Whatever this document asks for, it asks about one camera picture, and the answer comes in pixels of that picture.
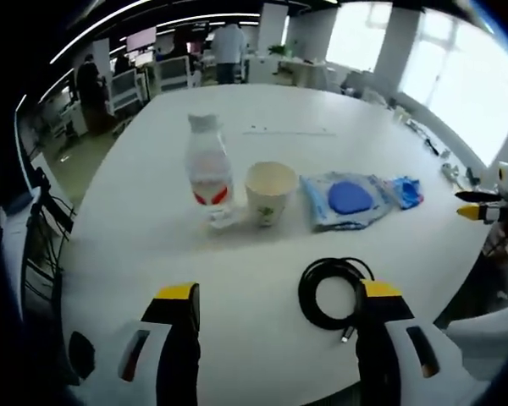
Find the desk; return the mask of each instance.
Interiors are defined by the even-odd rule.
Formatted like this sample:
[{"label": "desk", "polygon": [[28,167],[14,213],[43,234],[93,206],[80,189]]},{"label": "desk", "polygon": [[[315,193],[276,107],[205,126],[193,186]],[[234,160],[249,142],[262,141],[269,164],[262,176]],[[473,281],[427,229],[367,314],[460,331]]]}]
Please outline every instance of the desk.
[{"label": "desk", "polygon": [[75,133],[78,136],[82,136],[88,132],[80,101],[74,101],[71,106],[60,114],[60,118],[64,125],[71,121],[74,125]]},{"label": "desk", "polygon": [[273,73],[277,71],[280,64],[281,67],[292,72],[294,86],[310,89],[316,89],[319,86],[316,78],[317,69],[321,69],[323,74],[323,69],[327,68],[324,63],[307,63],[299,58],[283,58],[277,55],[247,55],[245,60],[251,65],[249,83],[273,84],[275,81]]},{"label": "desk", "polygon": [[[362,231],[313,234],[298,190],[278,226],[210,237],[184,170],[188,112],[219,114],[240,206],[247,168],[264,160],[304,174],[410,175],[421,179],[425,201]],[[157,96],[107,154],[64,250],[66,345],[78,330],[98,351],[125,322],[139,320],[162,286],[197,281],[200,405],[299,405],[338,392],[359,379],[356,336],[342,344],[341,332],[305,319],[301,274],[321,257],[358,257],[401,290],[416,315],[433,321],[489,230],[456,215],[462,202],[440,164],[392,112],[346,96],[274,85]],[[322,283],[319,298],[330,315],[352,309],[351,288],[340,280]]]}]

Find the computer monitor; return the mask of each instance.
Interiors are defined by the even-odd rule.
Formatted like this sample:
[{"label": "computer monitor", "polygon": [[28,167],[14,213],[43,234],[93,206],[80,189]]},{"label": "computer monitor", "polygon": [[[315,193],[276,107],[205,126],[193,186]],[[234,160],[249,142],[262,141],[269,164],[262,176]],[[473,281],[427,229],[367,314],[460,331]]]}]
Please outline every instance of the computer monitor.
[{"label": "computer monitor", "polygon": [[126,38],[126,51],[147,47],[156,42],[156,27],[147,28]]},{"label": "computer monitor", "polygon": [[135,57],[135,66],[139,68],[141,65],[145,63],[150,63],[153,60],[152,51],[140,53],[137,57]]},{"label": "computer monitor", "polygon": [[138,55],[139,55],[139,51],[132,51],[132,52],[126,53],[126,57],[128,57],[130,62],[135,62],[135,59],[137,58]]}]

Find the cable connector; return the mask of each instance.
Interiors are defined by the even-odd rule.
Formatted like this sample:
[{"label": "cable connector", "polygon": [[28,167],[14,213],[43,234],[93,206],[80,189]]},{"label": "cable connector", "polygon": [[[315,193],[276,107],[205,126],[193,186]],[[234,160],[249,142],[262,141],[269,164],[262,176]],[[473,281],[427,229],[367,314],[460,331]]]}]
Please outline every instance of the cable connector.
[{"label": "cable connector", "polygon": [[347,328],[345,328],[342,332],[342,338],[340,339],[340,341],[344,344],[348,343],[348,340],[350,340],[350,337],[352,337],[352,334],[354,333],[355,330],[356,328],[353,326],[348,326]]}]

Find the paper cup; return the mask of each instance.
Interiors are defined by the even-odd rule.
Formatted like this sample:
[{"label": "paper cup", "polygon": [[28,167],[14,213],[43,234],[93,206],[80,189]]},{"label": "paper cup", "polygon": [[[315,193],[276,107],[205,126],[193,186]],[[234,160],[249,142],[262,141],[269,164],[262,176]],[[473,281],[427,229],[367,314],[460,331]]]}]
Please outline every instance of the paper cup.
[{"label": "paper cup", "polygon": [[297,175],[282,163],[258,162],[251,166],[246,174],[246,197],[256,224],[274,225],[296,187]]}]

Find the coiled cable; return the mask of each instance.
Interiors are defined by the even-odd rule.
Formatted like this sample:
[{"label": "coiled cable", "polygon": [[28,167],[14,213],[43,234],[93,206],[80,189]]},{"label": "coiled cable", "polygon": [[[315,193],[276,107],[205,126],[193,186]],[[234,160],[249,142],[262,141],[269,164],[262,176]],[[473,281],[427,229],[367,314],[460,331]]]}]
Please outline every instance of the coiled cable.
[{"label": "coiled cable", "polygon": [[318,306],[316,301],[316,291],[318,285],[323,279],[328,277],[342,277],[356,291],[362,279],[365,279],[363,273],[357,269],[353,263],[360,264],[365,268],[369,277],[374,280],[374,275],[367,264],[357,258],[322,258],[309,265],[301,276],[299,281],[299,305],[301,311],[313,325],[324,330],[343,330],[341,341],[346,343],[355,329],[354,314],[348,315],[343,319],[334,319],[326,315]]}]

